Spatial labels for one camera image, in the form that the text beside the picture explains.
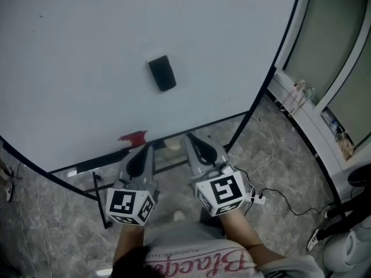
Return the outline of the pile of small packets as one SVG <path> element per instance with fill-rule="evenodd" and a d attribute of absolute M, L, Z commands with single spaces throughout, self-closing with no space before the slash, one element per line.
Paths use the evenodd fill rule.
<path fill-rule="evenodd" d="M 348 160 L 354 154 L 355 145 L 352 143 L 347 131 L 329 108 L 326 107 L 321 112 L 321 117 L 334 135 L 335 141 L 343 154 L 344 160 Z"/>

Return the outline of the beige bag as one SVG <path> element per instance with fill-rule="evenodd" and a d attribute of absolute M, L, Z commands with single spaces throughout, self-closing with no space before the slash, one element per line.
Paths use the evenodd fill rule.
<path fill-rule="evenodd" d="M 171 149 L 172 151 L 180 151 L 181 150 L 181 139 L 178 138 L 170 138 L 165 140 L 165 145 L 167 148 Z"/>

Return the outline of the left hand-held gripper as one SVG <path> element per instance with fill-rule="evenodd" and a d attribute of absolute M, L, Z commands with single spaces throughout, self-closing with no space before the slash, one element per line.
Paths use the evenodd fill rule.
<path fill-rule="evenodd" d="M 154 149 L 143 145 L 120 162 L 118 181 L 108 189 L 106 214 L 121 224 L 144 226 L 158 201 Z"/>

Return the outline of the white round appliance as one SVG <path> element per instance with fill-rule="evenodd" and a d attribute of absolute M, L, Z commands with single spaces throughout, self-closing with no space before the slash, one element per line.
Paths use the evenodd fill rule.
<path fill-rule="evenodd" d="M 362 221 L 349 232 L 331 237 L 323 249 L 323 264 L 333 273 L 348 273 L 371 257 L 371 222 Z"/>

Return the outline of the person's left forearm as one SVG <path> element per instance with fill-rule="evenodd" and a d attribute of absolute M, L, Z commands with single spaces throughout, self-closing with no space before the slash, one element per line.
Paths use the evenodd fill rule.
<path fill-rule="evenodd" d="M 113 265 L 130 250 L 144 244 L 144 227 L 123 224 L 115 250 Z"/>

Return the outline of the black headset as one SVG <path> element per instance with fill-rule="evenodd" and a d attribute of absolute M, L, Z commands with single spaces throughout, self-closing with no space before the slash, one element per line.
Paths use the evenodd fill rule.
<path fill-rule="evenodd" d="M 347 180 L 354 187 L 371 186 L 371 164 L 364 165 L 352 171 Z"/>

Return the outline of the white power strip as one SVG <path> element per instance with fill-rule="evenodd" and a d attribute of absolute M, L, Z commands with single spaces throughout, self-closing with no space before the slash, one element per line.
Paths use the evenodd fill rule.
<path fill-rule="evenodd" d="M 251 203 L 256 203 L 260 205 L 265 204 L 265 196 L 257 193 L 247 193 L 246 194 L 246 200 Z"/>

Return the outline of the black whiteboard eraser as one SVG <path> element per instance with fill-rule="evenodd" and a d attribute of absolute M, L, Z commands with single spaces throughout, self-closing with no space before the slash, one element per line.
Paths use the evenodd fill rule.
<path fill-rule="evenodd" d="M 167 55 L 147 61 L 152 77 L 160 92 L 166 92 L 176 87 L 176 79 Z"/>

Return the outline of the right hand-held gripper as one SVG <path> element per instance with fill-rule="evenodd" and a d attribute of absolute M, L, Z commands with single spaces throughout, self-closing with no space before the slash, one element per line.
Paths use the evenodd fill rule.
<path fill-rule="evenodd" d="M 227 163 L 224 147 L 209 136 L 187 133 L 185 150 L 192 177 L 190 187 L 206 212 L 219 216 L 241 206 L 246 199 L 242 175 Z"/>

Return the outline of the whiteboard on black stand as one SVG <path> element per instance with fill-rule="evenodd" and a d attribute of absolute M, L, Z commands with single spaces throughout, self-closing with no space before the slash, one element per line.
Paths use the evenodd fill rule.
<path fill-rule="evenodd" d="M 56 177 L 119 161 L 121 136 L 146 143 L 241 116 L 275 73 L 299 0 L 0 0 L 0 140 Z M 167 55 L 176 87 L 160 92 L 147 61 Z"/>

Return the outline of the red cloth on tray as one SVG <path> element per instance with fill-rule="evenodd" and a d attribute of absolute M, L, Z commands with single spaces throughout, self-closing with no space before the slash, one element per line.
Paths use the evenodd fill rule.
<path fill-rule="evenodd" d="M 118 141 L 129 142 L 131 147 L 139 147 L 146 143 L 146 130 L 136 131 L 121 136 Z"/>

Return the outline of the person's right forearm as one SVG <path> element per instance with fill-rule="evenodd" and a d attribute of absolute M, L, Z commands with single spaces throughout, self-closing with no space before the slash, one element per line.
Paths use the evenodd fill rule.
<path fill-rule="evenodd" d="M 228 240 L 244 247 L 257 266 L 263 266 L 285 257 L 268 249 L 261 241 L 240 209 L 232 210 L 219 216 Z"/>

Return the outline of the person's gray printed shirt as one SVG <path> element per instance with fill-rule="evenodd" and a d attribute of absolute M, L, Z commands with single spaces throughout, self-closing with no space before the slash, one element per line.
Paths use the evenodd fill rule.
<path fill-rule="evenodd" d="M 325 278 L 310 255 L 256 265 L 240 244 L 219 229 L 202 224 L 172 223 L 146 237 L 146 263 L 164 278 Z"/>

